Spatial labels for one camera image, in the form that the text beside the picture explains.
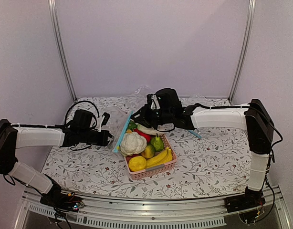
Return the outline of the white toy napa cabbage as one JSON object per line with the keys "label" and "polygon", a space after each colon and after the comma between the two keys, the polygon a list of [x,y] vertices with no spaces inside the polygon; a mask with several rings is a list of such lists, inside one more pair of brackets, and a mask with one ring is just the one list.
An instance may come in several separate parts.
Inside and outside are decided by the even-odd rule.
{"label": "white toy napa cabbage", "polygon": [[163,135],[163,132],[160,132],[158,130],[155,130],[154,128],[146,128],[141,124],[137,124],[137,129],[141,131],[142,133],[148,134],[148,135]]}

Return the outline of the clear zip top bag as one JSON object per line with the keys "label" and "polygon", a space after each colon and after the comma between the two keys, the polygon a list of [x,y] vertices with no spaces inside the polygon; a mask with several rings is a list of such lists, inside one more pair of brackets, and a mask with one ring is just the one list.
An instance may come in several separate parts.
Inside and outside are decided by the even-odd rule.
{"label": "clear zip top bag", "polygon": [[113,136],[109,139],[108,148],[112,152],[117,153],[129,124],[131,115],[134,111],[130,110],[125,112],[117,106],[108,106],[105,107],[102,111],[110,115],[107,123],[102,126],[103,130],[108,130]]}

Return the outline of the white toy cauliflower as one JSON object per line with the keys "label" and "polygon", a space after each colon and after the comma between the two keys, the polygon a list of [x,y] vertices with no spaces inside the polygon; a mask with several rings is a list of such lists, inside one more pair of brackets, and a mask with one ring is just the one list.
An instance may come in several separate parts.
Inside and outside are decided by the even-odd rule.
{"label": "white toy cauliflower", "polygon": [[137,132],[125,133],[120,144],[120,150],[121,154],[126,157],[140,154],[145,150],[146,146],[147,140]]}

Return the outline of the yellow green toy mango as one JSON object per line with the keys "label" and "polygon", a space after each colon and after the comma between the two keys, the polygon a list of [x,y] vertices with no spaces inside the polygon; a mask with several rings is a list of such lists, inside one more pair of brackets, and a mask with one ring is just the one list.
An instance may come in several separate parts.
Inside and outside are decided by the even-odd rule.
{"label": "yellow green toy mango", "polygon": [[154,146],[152,144],[148,144],[146,148],[144,149],[144,151],[140,153],[140,155],[144,157],[145,159],[151,159],[152,157],[155,156],[155,152],[156,150]]}

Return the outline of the yellow toy lemon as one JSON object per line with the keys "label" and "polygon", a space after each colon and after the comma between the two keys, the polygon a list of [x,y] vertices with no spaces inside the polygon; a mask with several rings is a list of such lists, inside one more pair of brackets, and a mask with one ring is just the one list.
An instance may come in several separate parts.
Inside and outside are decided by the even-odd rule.
{"label": "yellow toy lemon", "polygon": [[128,167],[132,172],[137,172],[145,169],[147,160],[143,156],[136,156],[129,160]]}

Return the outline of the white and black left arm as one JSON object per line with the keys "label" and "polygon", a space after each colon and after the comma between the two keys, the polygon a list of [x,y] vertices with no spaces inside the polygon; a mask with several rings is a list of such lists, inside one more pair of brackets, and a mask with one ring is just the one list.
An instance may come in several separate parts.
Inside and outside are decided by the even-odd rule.
{"label": "white and black left arm", "polygon": [[61,207],[65,198],[60,185],[47,175],[21,163],[16,157],[16,151],[41,146],[107,146],[113,136],[102,127],[109,118],[108,113],[95,116],[79,109],[75,111],[73,119],[64,125],[21,125],[12,124],[7,119],[0,120],[0,174],[36,189],[46,195],[54,207]]}

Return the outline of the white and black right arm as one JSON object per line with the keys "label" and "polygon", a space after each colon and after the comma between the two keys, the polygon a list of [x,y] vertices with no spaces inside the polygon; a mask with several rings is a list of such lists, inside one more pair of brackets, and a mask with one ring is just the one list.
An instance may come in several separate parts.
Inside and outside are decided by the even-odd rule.
{"label": "white and black right arm", "polygon": [[241,196],[244,208],[251,208],[259,200],[268,172],[275,126],[258,99],[247,104],[232,106],[206,106],[200,103],[183,106],[175,89],[164,88],[146,96],[146,104],[131,115],[131,119],[157,130],[172,124],[184,130],[202,128],[231,128],[246,133],[251,152],[250,176],[246,194]]}

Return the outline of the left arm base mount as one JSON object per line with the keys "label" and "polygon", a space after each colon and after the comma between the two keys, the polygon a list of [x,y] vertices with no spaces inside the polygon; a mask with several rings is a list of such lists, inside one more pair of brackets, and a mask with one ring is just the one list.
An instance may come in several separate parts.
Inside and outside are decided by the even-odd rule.
{"label": "left arm base mount", "polygon": [[61,186],[52,178],[48,178],[52,183],[52,188],[47,194],[42,194],[40,199],[41,204],[54,207],[64,212],[78,212],[79,209],[84,207],[82,198],[76,196],[75,192],[63,194]]}

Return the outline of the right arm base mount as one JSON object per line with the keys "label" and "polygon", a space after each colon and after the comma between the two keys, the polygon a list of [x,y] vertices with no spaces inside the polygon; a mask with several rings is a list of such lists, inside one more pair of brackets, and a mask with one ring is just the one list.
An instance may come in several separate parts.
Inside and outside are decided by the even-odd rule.
{"label": "right arm base mount", "polygon": [[238,212],[240,220],[245,224],[253,224],[259,219],[264,213],[265,203],[262,191],[246,191],[242,195],[224,199],[224,207],[227,212]]}

